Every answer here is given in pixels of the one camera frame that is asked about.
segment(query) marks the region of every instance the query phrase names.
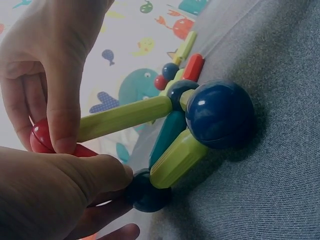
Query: toy structure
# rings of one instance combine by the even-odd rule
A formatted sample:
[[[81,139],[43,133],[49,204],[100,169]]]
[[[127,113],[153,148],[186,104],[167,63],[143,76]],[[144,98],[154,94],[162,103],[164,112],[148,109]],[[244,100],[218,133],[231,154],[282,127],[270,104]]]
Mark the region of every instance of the toy structure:
[[[192,44],[194,36],[191,33],[187,37]],[[192,44],[185,42],[176,59],[184,60]],[[155,80],[156,86],[166,81],[159,96],[81,119],[79,143],[166,117],[150,153],[149,166],[134,174],[125,192],[127,200],[139,211],[152,213],[165,207],[171,200],[172,186],[209,149],[241,147],[252,136],[255,113],[249,95],[227,80],[199,86],[203,64],[198,53],[189,58],[185,69],[168,63]],[[34,152],[55,153],[46,119],[34,125],[30,142]],[[91,157],[97,153],[77,144],[74,155]]]

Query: gray couch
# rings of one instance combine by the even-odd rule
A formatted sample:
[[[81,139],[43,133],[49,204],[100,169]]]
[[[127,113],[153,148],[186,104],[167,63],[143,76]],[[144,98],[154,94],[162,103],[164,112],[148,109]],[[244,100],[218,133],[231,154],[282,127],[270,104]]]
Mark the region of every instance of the gray couch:
[[[105,231],[133,221],[142,240],[320,239],[320,1],[212,0],[194,30],[192,52],[206,58],[199,82],[243,86],[256,137],[242,150],[212,151],[165,209],[131,211]],[[148,166],[162,121],[140,136],[134,170]]]

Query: red cartoon fish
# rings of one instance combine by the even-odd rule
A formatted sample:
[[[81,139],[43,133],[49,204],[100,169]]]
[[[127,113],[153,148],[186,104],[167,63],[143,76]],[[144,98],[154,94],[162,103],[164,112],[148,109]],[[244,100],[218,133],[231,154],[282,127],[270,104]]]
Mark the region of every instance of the red cartoon fish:
[[[165,18],[163,16],[159,16],[158,19],[155,19],[156,22],[161,25],[164,25],[168,29],[171,29],[173,31],[174,35],[176,35],[178,38],[185,40],[195,22],[188,19],[186,16],[183,16],[182,14],[180,14],[177,11],[169,10],[168,14],[170,16],[174,16],[174,17],[181,16],[183,18],[177,20],[174,23],[173,27],[169,27],[166,24]]]

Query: blue ball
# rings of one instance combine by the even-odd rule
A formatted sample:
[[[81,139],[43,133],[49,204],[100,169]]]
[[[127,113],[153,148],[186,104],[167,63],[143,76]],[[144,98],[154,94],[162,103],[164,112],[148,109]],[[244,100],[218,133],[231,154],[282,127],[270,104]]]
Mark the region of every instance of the blue ball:
[[[194,138],[211,149],[246,143],[255,123],[254,107],[247,92],[224,80],[198,87],[187,103],[185,118]]]
[[[162,68],[162,75],[164,79],[171,81],[175,78],[178,71],[179,66],[173,62],[169,62]]]
[[[127,201],[144,213],[154,213],[165,207],[172,198],[171,188],[158,189],[150,183],[149,169],[137,171],[125,191]]]
[[[168,89],[166,94],[171,100],[173,110],[184,112],[179,102],[182,94],[190,89],[196,89],[198,87],[199,84],[191,80],[179,80],[175,82]]]

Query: fingernail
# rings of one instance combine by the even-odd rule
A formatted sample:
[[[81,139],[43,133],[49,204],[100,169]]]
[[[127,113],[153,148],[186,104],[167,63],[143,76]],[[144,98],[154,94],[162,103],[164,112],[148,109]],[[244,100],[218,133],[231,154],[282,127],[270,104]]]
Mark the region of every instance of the fingernail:
[[[73,154],[76,148],[74,137],[61,138],[55,142],[54,150],[59,154]]]
[[[132,170],[132,168],[125,164],[123,165],[123,167],[128,177],[132,179],[134,175],[134,171]]]

